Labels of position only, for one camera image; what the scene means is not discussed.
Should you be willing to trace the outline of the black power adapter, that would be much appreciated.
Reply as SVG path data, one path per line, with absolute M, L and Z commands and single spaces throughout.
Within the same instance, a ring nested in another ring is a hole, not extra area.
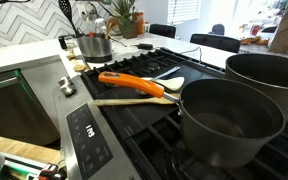
M 143 50 L 152 50 L 153 49 L 153 45 L 152 44 L 144 44 L 144 43 L 140 43 L 137 45 L 138 49 L 143 49 Z

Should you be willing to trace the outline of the stove control panel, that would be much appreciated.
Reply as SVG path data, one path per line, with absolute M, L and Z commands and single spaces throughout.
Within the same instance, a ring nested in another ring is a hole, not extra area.
M 88 180 L 113 154 L 87 104 L 66 116 L 82 180 Z

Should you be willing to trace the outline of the stainless gas stove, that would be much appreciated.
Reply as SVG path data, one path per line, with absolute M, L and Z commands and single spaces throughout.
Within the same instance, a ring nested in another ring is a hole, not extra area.
M 288 115 L 224 70 L 158 49 L 55 95 L 69 180 L 288 180 Z

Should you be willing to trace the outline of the black slotted spatula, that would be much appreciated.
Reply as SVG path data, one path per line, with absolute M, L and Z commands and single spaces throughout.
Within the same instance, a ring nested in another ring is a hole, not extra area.
M 58 0 L 58 4 L 59 4 L 59 8 L 62 11 L 62 13 L 64 14 L 64 16 L 68 19 L 68 21 L 70 22 L 75 35 L 77 37 L 81 37 L 82 34 L 78 31 L 78 29 L 75 27 L 74 23 L 73 23 L 73 19 L 72 19 L 72 8 L 71 8 L 71 4 L 69 2 L 69 0 Z

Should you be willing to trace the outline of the wooden spatula on stove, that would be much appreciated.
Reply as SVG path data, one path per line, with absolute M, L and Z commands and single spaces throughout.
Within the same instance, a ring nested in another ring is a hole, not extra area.
M 119 106 L 119 105 L 135 105 L 135 104 L 162 104 L 169 105 L 174 104 L 166 98 L 140 98 L 140 99 L 97 99 L 90 101 L 91 105 L 94 106 Z

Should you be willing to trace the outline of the orange handled saucepan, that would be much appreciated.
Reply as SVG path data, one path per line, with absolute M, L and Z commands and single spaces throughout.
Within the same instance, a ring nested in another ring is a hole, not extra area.
M 232 80 L 195 80 L 177 97 L 152 81 L 124 73 L 104 71 L 98 80 L 177 104 L 186 148 L 199 161 L 219 168 L 246 165 L 285 128 L 283 112 L 271 98 Z

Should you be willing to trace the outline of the orange bottle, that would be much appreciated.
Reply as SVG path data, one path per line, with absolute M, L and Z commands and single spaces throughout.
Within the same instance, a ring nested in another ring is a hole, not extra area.
M 137 12 L 136 13 L 136 20 L 137 20 L 137 34 L 144 34 L 145 26 L 144 26 L 144 13 Z

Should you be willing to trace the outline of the steel utensil holder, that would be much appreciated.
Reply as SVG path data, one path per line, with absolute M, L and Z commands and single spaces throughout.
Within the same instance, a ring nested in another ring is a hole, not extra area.
M 76 39 L 82 56 L 90 63 L 104 63 L 112 60 L 112 45 L 102 35 L 85 35 Z

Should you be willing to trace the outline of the black chair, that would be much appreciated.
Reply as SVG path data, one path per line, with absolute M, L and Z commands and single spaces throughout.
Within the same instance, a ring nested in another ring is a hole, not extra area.
M 164 37 L 174 38 L 176 34 L 176 28 L 174 26 L 163 24 L 151 24 L 149 32 Z
M 238 53 L 241 45 L 237 39 L 212 34 L 192 34 L 190 42 L 232 53 Z

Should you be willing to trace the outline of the potted green plant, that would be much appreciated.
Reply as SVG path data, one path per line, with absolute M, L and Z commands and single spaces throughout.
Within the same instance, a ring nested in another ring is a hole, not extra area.
M 135 16 L 135 0 L 113 0 L 114 16 L 119 21 L 119 28 L 125 39 L 137 37 L 137 20 Z

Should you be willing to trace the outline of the white spoon rest spoon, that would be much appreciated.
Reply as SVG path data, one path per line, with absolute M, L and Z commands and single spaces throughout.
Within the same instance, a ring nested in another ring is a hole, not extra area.
M 145 80 L 153 81 L 155 83 L 163 85 L 164 87 L 168 88 L 169 90 L 177 91 L 184 84 L 185 78 L 184 77 L 175 77 L 175 78 L 164 80 L 164 79 L 153 79 L 151 77 L 145 77 Z

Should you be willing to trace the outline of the large dark pot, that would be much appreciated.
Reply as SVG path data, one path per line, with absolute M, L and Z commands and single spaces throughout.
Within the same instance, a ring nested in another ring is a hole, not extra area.
M 288 122 L 288 58 L 267 54 L 233 55 L 226 60 L 225 77 L 270 96 Z

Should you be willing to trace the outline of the stove knob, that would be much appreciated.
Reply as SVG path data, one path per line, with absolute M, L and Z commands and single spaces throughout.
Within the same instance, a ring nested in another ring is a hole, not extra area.
M 66 96 L 69 97 L 76 92 L 76 88 L 69 76 L 62 77 L 58 84 L 60 86 L 60 91 Z

